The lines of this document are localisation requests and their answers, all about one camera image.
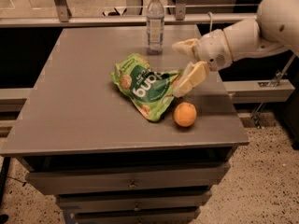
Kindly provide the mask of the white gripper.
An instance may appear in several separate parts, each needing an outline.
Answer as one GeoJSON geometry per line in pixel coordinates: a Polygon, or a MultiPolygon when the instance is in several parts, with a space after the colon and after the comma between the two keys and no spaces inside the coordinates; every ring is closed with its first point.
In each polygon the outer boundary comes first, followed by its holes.
{"type": "Polygon", "coordinates": [[[205,34],[199,39],[191,38],[176,42],[172,45],[172,49],[194,61],[203,61],[187,64],[173,89],[173,95],[177,98],[186,95],[202,83],[210,69],[220,71],[233,63],[225,33],[220,29],[205,34]]]}

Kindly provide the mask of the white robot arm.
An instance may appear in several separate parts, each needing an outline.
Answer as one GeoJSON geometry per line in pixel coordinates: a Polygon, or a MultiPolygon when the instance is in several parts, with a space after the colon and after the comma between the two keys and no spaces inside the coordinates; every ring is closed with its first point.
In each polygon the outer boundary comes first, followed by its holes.
{"type": "Polygon", "coordinates": [[[299,0],[262,0],[256,18],[177,42],[172,48],[191,59],[174,87],[176,97],[202,83],[209,72],[225,69],[236,61],[286,50],[299,55],[299,0]]]}

